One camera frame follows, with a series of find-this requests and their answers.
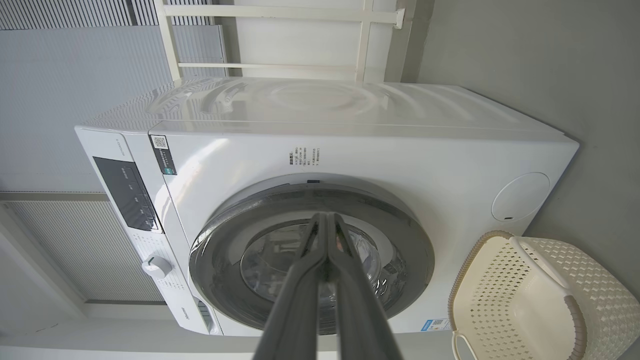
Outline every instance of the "product label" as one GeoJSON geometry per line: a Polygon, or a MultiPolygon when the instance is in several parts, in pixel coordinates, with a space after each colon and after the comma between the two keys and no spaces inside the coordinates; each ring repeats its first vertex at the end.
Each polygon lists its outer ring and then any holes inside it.
{"type": "Polygon", "coordinates": [[[166,136],[149,135],[149,139],[151,140],[151,145],[154,147],[154,153],[156,154],[160,171],[165,175],[177,175],[178,172],[175,171],[175,165],[173,164],[173,158],[171,157],[166,136]]]}
{"type": "Polygon", "coordinates": [[[289,165],[314,167],[320,165],[319,147],[297,147],[289,153],[289,165]]]}
{"type": "Polygon", "coordinates": [[[433,319],[427,320],[420,331],[439,331],[439,330],[451,330],[451,323],[449,319],[433,319]]]}

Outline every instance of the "qr code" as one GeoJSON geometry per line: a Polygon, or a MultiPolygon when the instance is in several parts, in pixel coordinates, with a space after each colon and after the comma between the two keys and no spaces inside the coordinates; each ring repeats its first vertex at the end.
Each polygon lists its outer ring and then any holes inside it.
{"type": "Polygon", "coordinates": [[[151,140],[153,140],[154,147],[156,149],[169,149],[169,145],[167,145],[166,138],[164,136],[151,135],[151,140]]]}

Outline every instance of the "washing machine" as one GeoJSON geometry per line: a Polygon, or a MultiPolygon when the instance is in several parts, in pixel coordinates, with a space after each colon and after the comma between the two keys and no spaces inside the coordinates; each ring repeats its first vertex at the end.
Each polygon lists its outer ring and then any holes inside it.
{"type": "Polygon", "coordinates": [[[303,79],[181,79],[76,131],[178,324],[226,336],[260,336],[318,211],[394,332],[439,329],[477,239],[521,235],[578,149],[458,86],[303,79]]]}

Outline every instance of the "laundry basket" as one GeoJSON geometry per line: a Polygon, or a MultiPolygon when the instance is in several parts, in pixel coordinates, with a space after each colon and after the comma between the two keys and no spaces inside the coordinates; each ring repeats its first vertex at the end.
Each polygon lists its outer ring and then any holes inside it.
{"type": "Polygon", "coordinates": [[[452,346],[476,360],[615,360],[640,335],[640,304],[562,241],[485,234],[449,299],[452,346]]]}

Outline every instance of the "brand logo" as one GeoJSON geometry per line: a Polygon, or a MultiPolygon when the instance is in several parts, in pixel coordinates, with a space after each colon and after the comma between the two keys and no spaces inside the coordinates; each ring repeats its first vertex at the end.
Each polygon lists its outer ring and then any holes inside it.
{"type": "Polygon", "coordinates": [[[120,152],[122,153],[122,156],[125,156],[124,150],[122,150],[122,145],[120,145],[120,141],[118,139],[116,139],[116,143],[118,143],[118,147],[120,148],[120,152]]]}

